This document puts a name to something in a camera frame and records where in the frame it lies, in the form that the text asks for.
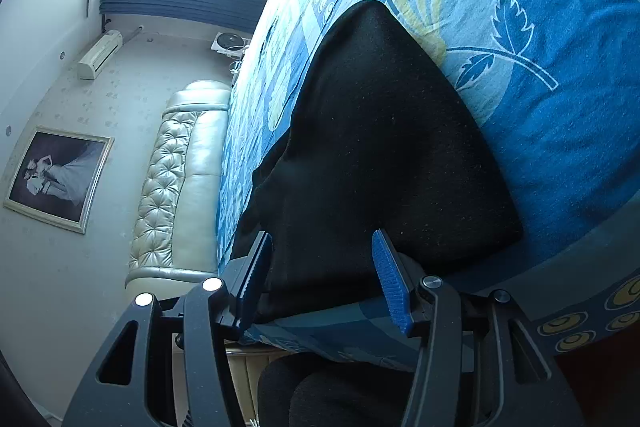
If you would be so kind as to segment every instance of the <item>framed picture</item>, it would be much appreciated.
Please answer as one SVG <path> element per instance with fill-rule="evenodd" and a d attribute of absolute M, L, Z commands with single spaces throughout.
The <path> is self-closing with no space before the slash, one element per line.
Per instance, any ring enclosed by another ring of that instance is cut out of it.
<path fill-rule="evenodd" d="M 4 206 L 84 233 L 113 138 L 36 127 Z"/>

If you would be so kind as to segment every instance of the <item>wedding photo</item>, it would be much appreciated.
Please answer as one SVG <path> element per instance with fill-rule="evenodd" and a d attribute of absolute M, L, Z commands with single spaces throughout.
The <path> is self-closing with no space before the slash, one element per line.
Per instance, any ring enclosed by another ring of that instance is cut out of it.
<path fill-rule="evenodd" d="M 112 142 L 113 138 L 38 127 L 14 174 L 4 206 L 84 233 Z"/>

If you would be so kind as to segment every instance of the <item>air conditioner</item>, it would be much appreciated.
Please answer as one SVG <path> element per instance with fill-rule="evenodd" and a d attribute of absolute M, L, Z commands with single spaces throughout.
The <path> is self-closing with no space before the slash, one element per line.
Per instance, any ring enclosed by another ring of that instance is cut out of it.
<path fill-rule="evenodd" d="M 78 78 L 95 80 L 109 59 L 122 47 L 122 35 L 119 31 L 109 30 L 78 62 Z"/>

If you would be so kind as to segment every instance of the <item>wall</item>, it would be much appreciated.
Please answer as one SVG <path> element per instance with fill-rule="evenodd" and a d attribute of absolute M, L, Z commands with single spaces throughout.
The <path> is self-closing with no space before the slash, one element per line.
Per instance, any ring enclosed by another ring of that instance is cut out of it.
<path fill-rule="evenodd" d="M 140 25 L 142 25 L 145 32 L 148 33 L 159 33 L 161 35 L 209 41 L 209 46 L 219 32 L 233 32 L 245 38 L 251 38 L 252 36 L 250 33 L 223 28 L 222 26 L 214 26 L 213 24 L 158 17 L 155 15 L 109 14 L 106 17 L 107 20 L 111 22 L 107 22 L 105 28 L 108 30 L 118 29 L 124 37 L 126 37 L 127 34 L 133 33 Z"/>
<path fill-rule="evenodd" d="M 87 0 L 2 0 L 0 168 L 47 89 L 99 34 L 100 17 L 95 9 L 87 16 Z M 13 132 L 6 137 L 9 125 Z"/>
<path fill-rule="evenodd" d="M 0 346 L 25 392 L 56 416 L 127 304 L 132 230 L 167 99 L 194 80 L 230 82 L 230 60 L 209 47 L 145 32 L 95 82 L 78 80 L 69 66 L 29 118 L 0 179 L 4 196 L 37 125 L 114 137 L 85 235 L 0 208 Z"/>

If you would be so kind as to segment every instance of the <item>leaf pattern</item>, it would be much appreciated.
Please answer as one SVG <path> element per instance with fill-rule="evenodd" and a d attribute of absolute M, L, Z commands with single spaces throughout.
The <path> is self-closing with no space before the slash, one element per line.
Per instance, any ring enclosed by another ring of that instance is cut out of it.
<path fill-rule="evenodd" d="M 391 2 L 398 9 L 398 15 L 388 3 L 385 3 L 389 11 L 402 23 L 431 60 L 440 67 L 447 54 L 447 45 L 440 36 L 442 0 L 431 0 L 431 16 L 427 12 L 427 0 L 415 0 L 418 13 L 414 11 L 409 0 L 391 0 Z"/>
<path fill-rule="evenodd" d="M 533 24 L 516 0 L 498 0 L 492 17 L 496 34 L 494 40 L 506 52 L 520 55 L 527 49 L 533 36 Z"/>
<path fill-rule="evenodd" d="M 473 82 L 486 70 L 488 70 L 494 64 L 494 55 L 491 53 L 482 53 L 474 55 L 468 62 L 462 64 L 462 73 L 458 77 L 456 82 L 456 89 L 466 86 L 466 84 Z"/>

